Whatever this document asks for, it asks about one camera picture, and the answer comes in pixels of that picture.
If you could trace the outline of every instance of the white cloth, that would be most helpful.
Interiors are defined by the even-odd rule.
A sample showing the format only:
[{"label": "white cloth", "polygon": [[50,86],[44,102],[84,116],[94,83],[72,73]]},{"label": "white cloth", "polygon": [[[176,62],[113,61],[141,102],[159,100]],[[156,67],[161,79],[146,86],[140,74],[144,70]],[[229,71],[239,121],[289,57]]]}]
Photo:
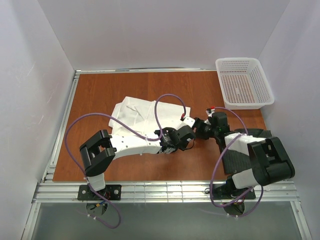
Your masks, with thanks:
[{"label": "white cloth", "polygon": [[[124,100],[117,103],[113,109],[112,117],[120,120],[140,134],[153,133],[159,127],[155,118],[156,101],[147,101],[139,98],[126,96]],[[184,109],[181,105],[159,102],[157,115],[162,128],[175,128],[180,123]],[[190,115],[190,107],[186,108],[186,115]],[[109,121],[113,135],[134,135],[114,120]]]}]

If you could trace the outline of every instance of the brown wooden board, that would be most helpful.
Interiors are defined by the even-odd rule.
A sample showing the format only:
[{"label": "brown wooden board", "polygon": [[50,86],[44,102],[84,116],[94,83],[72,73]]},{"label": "brown wooden board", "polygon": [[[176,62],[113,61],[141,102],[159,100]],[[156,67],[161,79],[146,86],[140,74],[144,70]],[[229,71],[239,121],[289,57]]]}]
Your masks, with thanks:
[{"label": "brown wooden board", "polygon": [[[224,107],[216,71],[81,74],[67,126],[84,114],[111,115],[115,104],[122,102],[125,96],[153,101],[166,93],[181,97],[185,104],[191,107],[192,118],[206,119],[206,108]],[[180,104],[173,97],[164,97],[161,101]],[[248,128],[266,129],[260,110],[235,112],[241,116]],[[242,128],[236,117],[229,112],[227,116],[231,130]],[[111,133],[112,129],[108,123],[109,119],[106,117],[90,116],[82,119],[70,131],[68,143],[81,164],[79,146],[101,129],[107,129]],[[203,181],[211,178],[219,155],[214,139],[198,139],[193,149],[189,151],[131,155],[116,159],[104,174],[107,181]],[[53,181],[78,182],[83,181],[83,177],[63,143]],[[224,179],[226,176],[221,164],[216,180]]]}]

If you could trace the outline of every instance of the white plastic basket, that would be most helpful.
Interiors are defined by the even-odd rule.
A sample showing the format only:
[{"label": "white plastic basket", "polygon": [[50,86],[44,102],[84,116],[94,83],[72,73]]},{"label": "white plastic basket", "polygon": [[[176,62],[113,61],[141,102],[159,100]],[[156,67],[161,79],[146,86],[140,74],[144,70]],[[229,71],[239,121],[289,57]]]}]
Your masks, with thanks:
[{"label": "white plastic basket", "polygon": [[259,109],[274,103],[274,96],[258,59],[219,58],[215,66],[226,108]]}]

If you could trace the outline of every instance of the cable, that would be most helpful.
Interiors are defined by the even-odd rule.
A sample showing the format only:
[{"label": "cable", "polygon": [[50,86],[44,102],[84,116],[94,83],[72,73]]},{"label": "cable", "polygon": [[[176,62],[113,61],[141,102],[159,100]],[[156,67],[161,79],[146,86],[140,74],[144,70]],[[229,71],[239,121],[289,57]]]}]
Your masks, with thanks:
[{"label": "cable", "polygon": [[232,111],[232,110],[230,110],[230,109],[228,109],[228,108],[222,107],[222,106],[216,106],[215,109],[227,110],[227,111],[229,111],[230,113],[232,113],[233,115],[235,115],[235,116],[239,119],[239,121],[242,123],[243,128],[244,128],[244,130],[245,130],[245,133],[246,133],[247,135],[249,135],[248,129],[247,129],[244,121],[242,121],[241,117],[240,117],[238,114],[236,114],[234,111]]},{"label": "cable", "polygon": [[246,197],[246,196],[243,196],[241,202],[238,202],[238,201],[237,201],[236,204],[243,204],[243,203],[245,202],[245,197]]},{"label": "cable", "polygon": [[[118,119],[116,119],[115,117],[113,116],[110,116],[108,114],[104,114],[104,113],[98,113],[98,112],[94,112],[94,113],[88,113],[88,114],[85,114],[85,115],[82,115],[80,117],[78,117],[76,120],[74,120],[73,123],[70,124],[70,126],[68,127],[68,129],[66,130],[65,132],[65,135],[64,135],[64,146],[68,152],[68,154],[70,155],[70,157],[72,158],[72,160],[75,162],[75,164],[80,168],[80,170],[82,171],[83,175],[85,176],[85,179],[87,178],[86,176],[86,172],[84,170],[84,168],[80,165],[80,163],[76,160],[76,158],[74,157],[74,155],[71,153],[71,150],[69,148],[69,145],[68,145],[68,134],[71,130],[71,128],[77,123],[79,122],[81,119],[84,119],[86,117],[90,117],[90,116],[103,116],[103,117],[107,117],[109,119],[112,119],[114,120],[115,122],[117,122],[118,124],[122,125],[123,127],[125,127],[126,129],[128,129],[130,132],[134,133],[135,135],[137,135],[139,138],[142,138],[142,139],[146,139],[147,141],[158,141],[162,138],[163,136],[163,131],[162,131],[162,128],[161,128],[161,125],[160,125],[160,122],[159,122],[159,119],[158,119],[158,114],[157,114],[157,106],[158,106],[158,103],[160,101],[160,99],[162,99],[163,97],[166,97],[166,96],[171,96],[171,97],[175,97],[177,98],[181,103],[182,103],[182,106],[183,106],[183,111],[184,111],[184,114],[187,113],[187,109],[186,109],[186,105],[184,103],[184,101],[177,95],[174,95],[174,94],[171,94],[171,93],[167,93],[167,94],[163,94],[161,95],[156,101],[155,101],[155,105],[154,105],[154,117],[155,117],[155,121],[160,129],[160,135],[158,138],[146,138],[145,136],[139,134],[138,132],[134,131],[132,128],[130,128],[129,126],[125,125],[123,122],[119,121]],[[103,221],[102,219],[100,219],[99,217],[93,217],[94,219],[97,219],[99,222],[103,223],[105,226],[107,226],[108,228],[110,229],[116,229],[117,227],[119,227],[119,225],[121,224],[122,222],[122,215],[121,215],[121,212],[120,212],[120,209],[114,204],[112,203],[110,200],[106,199],[105,197],[101,196],[98,192],[96,192],[93,187],[91,186],[91,184],[88,182],[88,186],[90,188],[90,190],[96,194],[99,198],[101,198],[103,201],[107,202],[108,204],[110,204],[112,207],[114,207],[114,209],[116,210],[117,214],[118,214],[118,217],[119,217],[119,220],[118,220],[118,223],[116,225],[110,225],[108,224],[107,222]]]},{"label": "cable", "polygon": [[100,217],[96,217],[96,216],[94,216],[94,215],[92,215],[92,214],[89,214],[89,213],[81,212],[81,211],[79,211],[78,209],[76,209],[76,211],[77,211],[79,214],[82,214],[82,215],[91,217],[91,218],[93,218],[94,220],[98,220],[100,223],[102,223],[102,224],[105,225],[105,226],[108,226],[108,225],[109,225],[106,221],[102,220]]},{"label": "cable", "polygon": [[189,147],[189,148],[186,148],[185,150],[190,150],[190,149],[192,149],[194,146],[195,146],[195,139],[193,139],[193,143],[192,143],[192,146],[191,147]]},{"label": "cable", "polygon": [[[209,193],[210,193],[210,200],[212,202],[212,204],[217,207],[217,208],[224,208],[226,206],[230,206],[231,204],[237,202],[239,199],[241,199],[243,196],[245,196],[248,192],[250,192],[253,187],[250,187],[248,188],[246,191],[244,191],[241,195],[239,195],[238,197],[236,197],[235,199],[233,199],[232,201],[228,202],[228,203],[225,203],[225,204],[216,204],[215,201],[214,201],[214,196],[213,196],[213,193],[212,193],[212,189],[213,189],[213,182],[214,182],[214,177],[216,175],[216,171],[218,169],[218,165],[219,163],[222,161],[222,158],[224,156],[224,154],[226,153],[226,151],[228,150],[228,148],[231,146],[231,144],[233,144],[238,138],[240,138],[242,135],[238,135],[236,136],[227,146],[226,148],[222,151],[218,161],[216,162],[215,164],[215,167],[214,167],[214,170],[213,170],[213,173],[212,173],[212,177],[211,177],[211,180],[210,180],[210,187],[209,187]],[[259,205],[261,199],[262,199],[262,196],[264,194],[264,188],[263,186],[261,186],[261,195],[258,199],[258,201],[256,202],[256,204],[254,205],[254,207],[252,209],[250,209],[248,212],[242,214],[242,215],[239,215],[238,217],[244,217],[244,216],[247,216],[248,214],[252,213],[253,210],[255,210],[257,208],[257,206]]]},{"label": "cable", "polygon": [[[248,129],[245,125],[245,123],[242,121],[242,119],[232,110],[230,109],[227,109],[225,107],[215,107],[215,109],[223,109],[223,110],[227,110],[231,113],[233,113],[239,120],[240,122],[242,123],[243,125],[243,128],[246,132],[246,134],[248,135]],[[233,199],[232,201],[228,202],[228,203],[225,203],[225,204],[216,204],[215,201],[214,201],[214,196],[213,196],[213,193],[212,193],[212,189],[213,189],[213,182],[214,182],[214,178],[215,178],[215,175],[216,175],[216,171],[218,169],[218,166],[220,164],[220,162],[222,161],[222,158],[223,156],[225,155],[225,153],[227,152],[228,148],[230,148],[230,146],[238,139],[240,138],[242,135],[239,134],[238,136],[236,136],[226,147],[225,149],[222,151],[222,153],[220,154],[219,158],[218,158],[218,161],[216,162],[215,166],[214,166],[214,169],[213,169],[213,173],[212,173],[212,177],[211,177],[211,180],[210,180],[210,186],[209,186],[209,193],[210,193],[210,200],[212,202],[212,204],[217,207],[217,208],[224,208],[224,207],[227,207],[227,206],[230,206],[232,204],[234,204],[235,202],[237,202],[239,199],[243,198],[248,192],[250,192],[253,187],[250,187],[248,188],[246,191],[244,191],[242,194],[240,194],[239,196],[237,196],[235,199]],[[256,208],[257,206],[259,205],[261,199],[262,199],[262,196],[264,194],[264,188],[263,186],[261,186],[261,195],[258,199],[258,201],[256,202],[256,204],[254,205],[254,207],[252,209],[250,209],[248,212],[242,214],[242,215],[239,215],[239,216],[234,216],[232,215],[233,217],[244,217],[244,216],[247,216],[249,215],[250,213],[252,213]]]}]

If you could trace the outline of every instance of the white wall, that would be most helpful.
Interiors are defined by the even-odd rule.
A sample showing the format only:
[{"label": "white wall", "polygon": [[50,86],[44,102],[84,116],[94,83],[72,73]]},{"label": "white wall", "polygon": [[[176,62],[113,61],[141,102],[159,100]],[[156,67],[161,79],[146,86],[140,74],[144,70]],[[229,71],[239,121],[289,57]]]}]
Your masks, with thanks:
[{"label": "white wall", "polygon": [[38,0],[74,69],[258,58],[289,0]]},{"label": "white wall", "polygon": [[74,70],[36,0],[0,0],[0,239],[22,236]]},{"label": "white wall", "polygon": [[320,2],[291,0],[260,56],[275,103],[265,123],[284,144],[313,239],[320,229]]}]

